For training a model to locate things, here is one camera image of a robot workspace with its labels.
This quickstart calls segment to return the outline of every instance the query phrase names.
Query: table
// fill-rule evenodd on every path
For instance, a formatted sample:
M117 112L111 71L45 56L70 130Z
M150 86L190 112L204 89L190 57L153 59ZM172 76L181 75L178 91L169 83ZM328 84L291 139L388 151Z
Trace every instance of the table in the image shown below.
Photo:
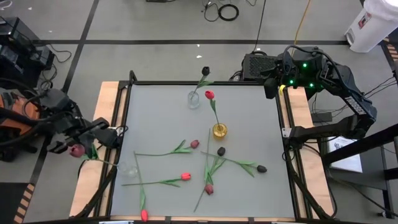
M101 85L101 90L98 96L98 101L96 105L94 119L103 117L108 121L112 120L113 109L115 106L116 95L118 94L119 82L103 82ZM303 88L298 88L293 90L291 88L287 91L290 98L290 107L292 111L292 117L296 126L303 126L309 128L313 126L310 110L307 103L307 97L305 95L305 90ZM126 90L121 93L121 102L126 99ZM122 112L124 103L120 104L119 111L117 114L116 125L121 124ZM284 118L285 126L289 126L288 122L288 112L286 110L286 105L284 100L281 100L282 116ZM99 150L99 157L104 157L104 150ZM114 151L111 153L111 160L113 160ZM322 208L331 215L333 213L333 207L331 204L330 194L328 191L328 186L326 182L325 173L322 167L322 160L318 155L309 149L303 148L301 150L301 159L303 173L305 174L305 181L307 183L308 190L312 193L317 202L322 206ZM101 175L102 163L95 161L88 161L81 168L80 177L76 186L75 196L73 198L72 207L70 210L70 215L76 215L79 213L83 207L88 203L92 195L95 193L99 186L100 175ZM299 189L296 187L296 193L298 198L298 209L300 211L299 217L306 218L305 205L302 195ZM105 205L108 201L109 186L105 190L102 198L102 206L99 210L99 215L105 215ZM114 220L139 220L140 217L111 217ZM165 220L165 217L150 217L151 220ZM197 221L197 220L208 220L208 221L242 221L247 222L248 218L231 218L231 217L172 217L172 220L186 220L186 221ZM289 222L293 221L292 218L254 218L254 221L262 222Z

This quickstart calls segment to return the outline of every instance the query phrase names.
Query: yellow cable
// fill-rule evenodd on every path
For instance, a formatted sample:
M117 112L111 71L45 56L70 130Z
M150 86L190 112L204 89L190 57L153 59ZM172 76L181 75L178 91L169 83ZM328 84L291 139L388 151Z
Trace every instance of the yellow cable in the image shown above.
M294 43L293 43L294 45L297 43L297 37L299 36L299 30L301 28L301 25L303 24L304 17L305 17L305 15L307 13L308 7L310 6L310 3L311 3L311 0L308 0L307 6L305 7L305 10L304 10L303 17L301 18L301 21L300 21L300 25L298 25L298 28L297 28L297 31L296 31L296 36L294 37Z

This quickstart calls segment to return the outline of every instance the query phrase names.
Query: gray table surface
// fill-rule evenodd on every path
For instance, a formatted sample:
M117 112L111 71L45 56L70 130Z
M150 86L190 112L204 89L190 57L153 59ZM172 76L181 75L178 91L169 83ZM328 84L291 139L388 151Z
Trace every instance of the gray table surface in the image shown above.
M168 185L145 185L146 209L152 216L183 217L294 217L292 198L283 152L275 100L265 97L261 86L207 86L198 90L200 106L187 107L187 95L194 86L133 85L127 115L129 130L125 134L120 162L136 165L133 151L161 154L169 152L183 140L186 146L198 139L192 154L161 157L139 156L144 182L178 178L190 172L192 179L180 182L180 188ZM221 146L230 159L254 161L268 168L251 177L240 166L225 162L213 176L214 194L196 202L204 188L204 165L209 128L216 123L204 96L213 90L221 123L228 127L222 141L210 137L210 152ZM111 215L139 215L138 178L116 177Z

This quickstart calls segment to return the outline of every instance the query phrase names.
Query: wooden board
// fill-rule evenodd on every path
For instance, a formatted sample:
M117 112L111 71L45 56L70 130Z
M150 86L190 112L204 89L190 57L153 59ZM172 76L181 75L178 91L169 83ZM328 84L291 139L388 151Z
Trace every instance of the wooden board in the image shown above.
M112 119L114 102L116 100L116 94L118 91L119 82L103 82L101 85L101 90L98 96L98 101L96 105L96 111L94 118L98 118L102 116L107 119L109 122ZM292 88L288 89L290 103L292 107L293 117L295 125L303 126L306 128L312 127L312 119L310 114L310 109L308 107L307 97L305 95L305 90L303 88L298 88L293 90ZM118 123L121 120L121 112L123 109L119 110L118 114ZM283 112L284 121L287 122L286 112ZM318 149L316 144L312 144L315 149ZM330 194L328 191L328 186L326 182L325 173L323 172L322 160L320 157L312 152L311 150L302 149L301 150L303 169L305 173L305 178L307 181L307 187L309 191L312 193L314 198L320 204L320 206L327 212L327 214L331 215L333 213L333 206L330 200ZM104 150L99 150L99 157L103 159ZM79 213L84 206L90 201L96 189L98 188L98 184L100 181L102 163L89 161L86 162L82 167L80 172L80 177L76 186L75 196L73 198L73 203L70 211L70 215L76 215ZM107 189L104 193L103 197L103 206L100 210L100 215L105 214L105 205L108 199L109 190ZM305 217L304 204L301 193L298 193L299 200L299 209L300 213L304 214L302 217ZM164 220L164 217L152 217L157 220ZM209 221L247 221L247 218L232 218L232 217L172 217L172 220L209 220ZM140 217L113 217L114 220L126 219L126 220L137 220ZM293 220L286 220L281 218L255 218L255 221L280 221L280 222L289 222Z

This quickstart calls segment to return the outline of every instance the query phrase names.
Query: glass vase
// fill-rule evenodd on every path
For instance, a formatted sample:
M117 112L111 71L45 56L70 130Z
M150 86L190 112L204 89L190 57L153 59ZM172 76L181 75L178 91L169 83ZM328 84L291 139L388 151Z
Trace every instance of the glass vase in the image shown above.
M199 94L195 91L191 91L188 94L188 107L195 109L199 106Z

